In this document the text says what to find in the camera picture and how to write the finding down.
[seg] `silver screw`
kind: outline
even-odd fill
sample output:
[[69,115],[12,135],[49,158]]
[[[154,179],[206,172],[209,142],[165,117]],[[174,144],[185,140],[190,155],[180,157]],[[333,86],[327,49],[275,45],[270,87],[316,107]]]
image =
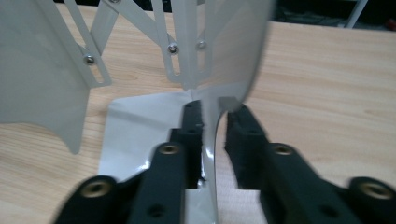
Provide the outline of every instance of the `silver screw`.
[[84,55],[84,63],[87,65],[94,65],[95,59],[92,57],[91,54]]
[[205,42],[204,40],[201,40],[200,42],[198,42],[197,48],[198,48],[198,49],[204,49],[204,48],[206,48],[206,42]]
[[178,54],[178,46],[175,43],[172,43],[168,46],[168,52],[172,55]]

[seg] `table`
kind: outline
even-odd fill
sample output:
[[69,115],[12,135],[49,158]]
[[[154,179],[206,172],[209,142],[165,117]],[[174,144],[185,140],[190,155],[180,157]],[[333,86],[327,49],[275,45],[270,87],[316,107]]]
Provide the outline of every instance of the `table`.
[[[95,8],[81,10],[91,24]],[[368,175],[396,187],[396,34],[271,26],[260,75],[246,102],[270,139],[299,148],[335,184]],[[71,155],[44,128],[0,124],[2,223],[51,222],[73,187],[96,174],[106,107],[113,99],[180,90],[166,79],[159,48],[123,18],[104,60],[113,85],[92,90],[79,154]],[[222,120],[216,152],[219,220],[263,223],[258,192],[234,188],[221,149],[224,127]]]

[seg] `screw head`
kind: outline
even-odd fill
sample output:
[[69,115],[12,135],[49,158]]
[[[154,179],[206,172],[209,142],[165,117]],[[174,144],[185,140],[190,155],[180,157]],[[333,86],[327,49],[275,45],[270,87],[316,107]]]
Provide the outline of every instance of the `screw head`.
[[201,40],[200,42],[197,43],[197,48],[198,49],[206,48],[206,42],[204,40]]
[[175,43],[172,43],[168,46],[168,52],[172,55],[178,54],[178,46]]
[[91,56],[91,54],[84,55],[84,63],[87,65],[94,65],[95,59]]

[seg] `tabletop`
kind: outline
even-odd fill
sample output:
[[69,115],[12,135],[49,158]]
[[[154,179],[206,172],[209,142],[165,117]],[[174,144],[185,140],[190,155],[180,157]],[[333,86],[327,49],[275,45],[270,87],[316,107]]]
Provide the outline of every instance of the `tabletop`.
[[[65,7],[58,8],[71,26]],[[92,24],[96,8],[80,9]],[[76,27],[71,31],[76,34]],[[2,223],[50,223],[74,186],[96,174],[112,100],[181,90],[167,80],[158,46],[123,17],[103,58],[113,84],[91,90],[79,154],[39,126],[0,124]],[[272,142],[298,148],[322,178],[345,186],[349,178],[366,175],[396,187],[396,34],[271,22],[246,105]],[[258,192],[235,188],[222,149],[224,128],[222,119],[219,220],[265,223]]]

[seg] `light wood surface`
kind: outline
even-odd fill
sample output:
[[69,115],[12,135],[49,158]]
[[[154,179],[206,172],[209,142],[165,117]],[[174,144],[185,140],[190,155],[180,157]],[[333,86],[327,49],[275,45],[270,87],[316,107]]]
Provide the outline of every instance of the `light wood surface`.
[[[91,24],[95,8],[81,9]],[[299,148],[335,184],[368,175],[396,187],[396,34],[271,26],[260,76],[247,100],[270,139]],[[44,128],[0,124],[0,223],[50,223],[73,187],[96,174],[106,107],[113,99],[180,90],[166,79],[159,48],[123,18],[104,60],[113,85],[92,90],[78,155]],[[234,189],[223,129],[222,121],[216,153],[219,219],[263,223],[257,192]]]

